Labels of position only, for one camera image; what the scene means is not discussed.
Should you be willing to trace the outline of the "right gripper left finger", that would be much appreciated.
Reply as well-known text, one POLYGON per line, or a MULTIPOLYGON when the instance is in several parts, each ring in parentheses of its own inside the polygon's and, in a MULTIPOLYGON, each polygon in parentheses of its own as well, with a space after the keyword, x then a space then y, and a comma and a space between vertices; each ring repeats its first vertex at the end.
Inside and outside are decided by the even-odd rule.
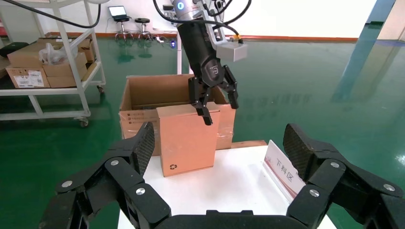
POLYGON ((103 158, 57 184, 39 222, 41 229, 87 229, 105 206, 116 202, 137 229, 154 229, 171 208, 144 179, 155 148, 152 122, 134 137, 115 142, 103 158))

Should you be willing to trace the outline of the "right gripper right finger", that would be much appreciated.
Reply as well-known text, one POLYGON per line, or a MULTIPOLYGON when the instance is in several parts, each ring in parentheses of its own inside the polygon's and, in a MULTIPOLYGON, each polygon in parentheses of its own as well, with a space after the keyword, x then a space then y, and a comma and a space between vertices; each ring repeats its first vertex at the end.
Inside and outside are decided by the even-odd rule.
POLYGON ((283 147, 305 184, 289 205, 288 217, 315 229, 336 204, 365 229, 404 228, 399 186, 350 163, 332 144, 310 138, 297 124, 286 126, 283 147))

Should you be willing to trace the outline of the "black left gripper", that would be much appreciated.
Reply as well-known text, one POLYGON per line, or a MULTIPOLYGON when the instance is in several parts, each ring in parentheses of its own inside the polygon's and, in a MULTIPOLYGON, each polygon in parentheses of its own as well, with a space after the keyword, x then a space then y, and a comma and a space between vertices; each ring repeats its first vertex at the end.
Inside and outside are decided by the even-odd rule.
POLYGON ((190 104, 206 125, 212 125, 207 108, 211 88, 219 87, 227 92, 231 108, 238 109, 237 81, 227 65, 221 66, 205 24, 183 23, 177 29, 194 72, 194 77, 188 79, 190 104))

